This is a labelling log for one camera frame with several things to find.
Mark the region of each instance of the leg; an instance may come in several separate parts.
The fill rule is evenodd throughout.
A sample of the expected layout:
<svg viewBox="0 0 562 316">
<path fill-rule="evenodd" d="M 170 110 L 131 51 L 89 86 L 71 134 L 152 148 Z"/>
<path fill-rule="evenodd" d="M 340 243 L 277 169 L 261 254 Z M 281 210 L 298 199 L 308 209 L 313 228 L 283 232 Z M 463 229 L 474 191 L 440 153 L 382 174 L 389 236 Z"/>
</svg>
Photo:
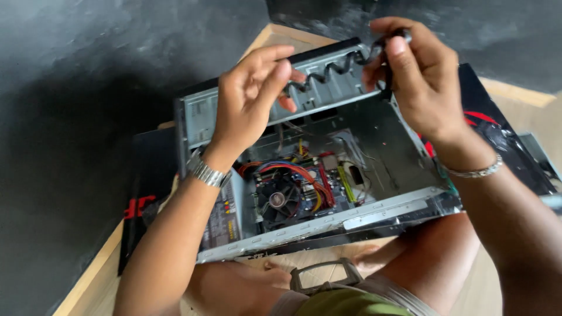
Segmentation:
<svg viewBox="0 0 562 316">
<path fill-rule="evenodd" d="M 268 315 L 291 275 L 276 266 L 261 271 L 238 262 L 196 265 L 185 292 L 200 315 Z"/>
<path fill-rule="evenodd" d="M 386 264 L 374 275 L 385 276 L 441 315 L 448 315 L 479 245 L 468 216 L 455 214 L 420 225 L 380 252 L 364 255 L 362 262 L 366 266 Z"/>
</svg>

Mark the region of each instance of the person's right hand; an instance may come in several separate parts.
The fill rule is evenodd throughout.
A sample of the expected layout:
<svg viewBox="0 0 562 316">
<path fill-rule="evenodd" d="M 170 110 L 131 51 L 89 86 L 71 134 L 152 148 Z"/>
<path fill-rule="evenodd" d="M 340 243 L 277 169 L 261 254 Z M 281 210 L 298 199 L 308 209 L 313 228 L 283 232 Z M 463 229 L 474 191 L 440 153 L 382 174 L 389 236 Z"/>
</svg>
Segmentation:
<svg viewBox="0 0 562 316">
<path fill-rule="evenodd" d="M 408 125 L 429 141 L 457 137 L 468 125 L 460 100 L 458 56 L 425 25 L 401 17 L 371 21 L 375 33 L 390 34 L 398 28 L 411 31 L 410 45 L 403 37 L 386 45 L 388 63 L 394 74 L 392 90 Z M 372 91 L 384 78 L 380 59 L 363 68 L 363 82 Z"/>
</svg>

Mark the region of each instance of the coiled cable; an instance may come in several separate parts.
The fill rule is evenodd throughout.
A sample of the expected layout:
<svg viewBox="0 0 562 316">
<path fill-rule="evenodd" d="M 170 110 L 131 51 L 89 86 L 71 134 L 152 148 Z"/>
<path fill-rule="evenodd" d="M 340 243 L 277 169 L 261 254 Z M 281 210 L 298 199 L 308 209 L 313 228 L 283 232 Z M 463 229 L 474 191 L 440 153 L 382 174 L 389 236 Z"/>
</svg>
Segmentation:
<svg viewBox="0 0 562 316">
<path fill-rule="evenodd" d="M 299 92 L 307 92 L 310 89 L 312 89 L 312 79 L 315 79 L 320 84 L 327 84 L 332 79 L 332 75 L 331 75 L 330 70 L 334 70 L 338 75 L 347 74 L 351 70 L 351 62 L 354 62 L 354 63 L 356 63 L 360 66 L 365 66 L 365 65 L 370 64 L 372 61 L 374 61 L 380 55 L 382 57 L 381 63 L 383 64 L 383 63 L 387 62 L 387 56 L 386 56 L 386 53 L 384 51 L 384 48 L 386 47 L 386 42 L 387 42 L 388 39 L 393 38 L 395 36 L 404 37 L 408 44 L 412 40 L 412 36 L 411 36 L 411 33 L 410 33 L 409 30 L 407 30 L 407 29 L 396 29 L 390 35 L 385 35 L 385 36 L 379 38 L 378 40 L 376 40 L 375 42 L 373 42 L 373 44 L 371 44 L 371 50 L 369 51 L 369 57 L 365 58 L 365 56 L 363 56 L 363 53 L 361 53 L 361 51 L 349 52 L 349 53 L 346 54 L 346 60 L 343 63 L 343 67 L 339 66 L 335 62 L 331 62 L 331 63 L 327 64 L 326 67 L 324 68 L 324 74 L 319 74 L 319 73 L 309 74 L 306 77 L 306 80 L 304 81 L 304 83 L 290 81 L 283 88 L 283 92 L 285 93 L 285 95 L 287 97 L 291 97 L 290 94 L 289 94 L 289 90 L 290 90 L 291 87 L 294 87 Z M 385 85 L 384 88 L 380 87 L 380 85 L 378 85 L 378 84 L 377 84 L 377 86 L 380 90 L 382 90 L 381 96 L 383 98 L 387 99 L 387 100 L 390 100 L 390 98 L 392 96 L 392 90 L 391 90 L 392 70 L 388 66 L 385 67 L 385 70 L 386 70 L 386 79 L 385 79 L 386 85 Z"/>
</svg>

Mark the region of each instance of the person's left hand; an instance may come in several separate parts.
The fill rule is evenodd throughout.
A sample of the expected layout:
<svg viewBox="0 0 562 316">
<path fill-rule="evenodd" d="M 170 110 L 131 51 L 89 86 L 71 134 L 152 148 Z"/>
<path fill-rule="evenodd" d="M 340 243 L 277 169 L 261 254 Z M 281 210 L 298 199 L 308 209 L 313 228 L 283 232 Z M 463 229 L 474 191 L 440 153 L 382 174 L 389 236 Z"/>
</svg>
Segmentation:
<svg viewBox="0 0 562 316">
<path fill-rule="evenodd" d="M 282 59 L 293 51 L 288 45 L 258 48 L 220 76 L 215 133 L 203 156 L 209 167 L 224 172 L 230 169 L 263 134 L 276 99 L 283 108 L 296 110 L 294 102 L 282 95 L 289 80 L 306 79 Z"/>
</svg>

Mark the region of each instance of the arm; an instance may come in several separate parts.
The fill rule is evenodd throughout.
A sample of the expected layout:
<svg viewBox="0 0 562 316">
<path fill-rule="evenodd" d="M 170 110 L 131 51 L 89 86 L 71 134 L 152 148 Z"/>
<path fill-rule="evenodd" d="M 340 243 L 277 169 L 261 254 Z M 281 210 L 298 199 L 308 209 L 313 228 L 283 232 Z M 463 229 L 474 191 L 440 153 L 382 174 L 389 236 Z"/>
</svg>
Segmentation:
<svg viewBox="0 0 562 316">
<path fill-rule="evenodd" d="M 260 48 L 219 80 L 216 129 L 202 159 L 226 172 L 264 132 L 269 111 L 289 78 L 301 80 L 285 58 L 292 46 Z M 284 107 L 294 108 L 290 100 Z M 114 315 L 156 315 L 178 304 L 219 189 L 187 178 L 149 227 L 126 266 Z"/>
<path fill-rule="evenodd" d="M 408 46 L 400 37 L 386 48 L 400 111 L 415 131 L 427 137 L 449 169 L 473 171 L 495 163 L 494 150 L 464 123 L 458 57 L 424 25 L 388 17 L 371 29 L 389 34 L 409 28 Z M 380 62 L 366 66 L 374 88 L 382 78 Z M 554 312 L 562 300 L 562 224 L 509 168 L 487 177 L 451 176 L 478 237 L 498 270 L 506 313 Z"/>
</svg>

